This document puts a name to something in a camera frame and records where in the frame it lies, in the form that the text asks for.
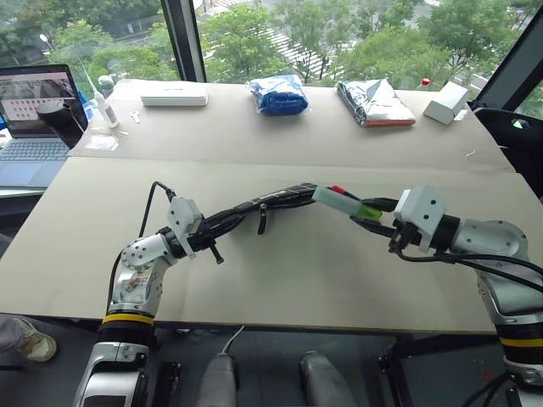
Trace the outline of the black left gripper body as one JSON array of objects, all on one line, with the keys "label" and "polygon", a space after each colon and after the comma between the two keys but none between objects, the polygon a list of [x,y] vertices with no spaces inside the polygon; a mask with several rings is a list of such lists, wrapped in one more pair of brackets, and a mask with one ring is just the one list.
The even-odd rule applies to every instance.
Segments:
[{"label": "black left gripper body", "polygon": [[195,253],[210,249],[214,255],[217,255],[215,236],[210,228],[199,228],[195,233],[190,234],[188,244]]}]

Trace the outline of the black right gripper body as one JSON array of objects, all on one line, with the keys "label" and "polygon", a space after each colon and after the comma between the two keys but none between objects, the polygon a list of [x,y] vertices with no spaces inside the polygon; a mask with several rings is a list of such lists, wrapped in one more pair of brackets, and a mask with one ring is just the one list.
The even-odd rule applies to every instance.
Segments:
[{"label": "black right gripper body", "polygon": [[402,223],[399,220],[393,221],[394,232],[389,241],[389,252],[400,254],[407,246],[419,246],[422,235],[418,228],[410,222]]}]

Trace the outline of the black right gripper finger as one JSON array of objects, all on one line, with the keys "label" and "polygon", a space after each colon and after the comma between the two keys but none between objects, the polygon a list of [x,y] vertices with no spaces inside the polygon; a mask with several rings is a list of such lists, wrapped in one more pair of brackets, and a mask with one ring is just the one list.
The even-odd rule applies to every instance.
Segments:
[{"label": "black right gripper finger", "polygon": [[356,223],[358,226],[366,229],[367,231],[377,234],[382,237],[387,237],[389,239],[397,235],[398,230],[394,227],[382,225],[377,220],[370,220],[368,218],[359,218],[356,216],[351,216],[350,220]]},{"label": "black right gripper finger", "polygon": [[364,198],[363,203],[381,211],[394,211],[398,200],[392,198]]}]

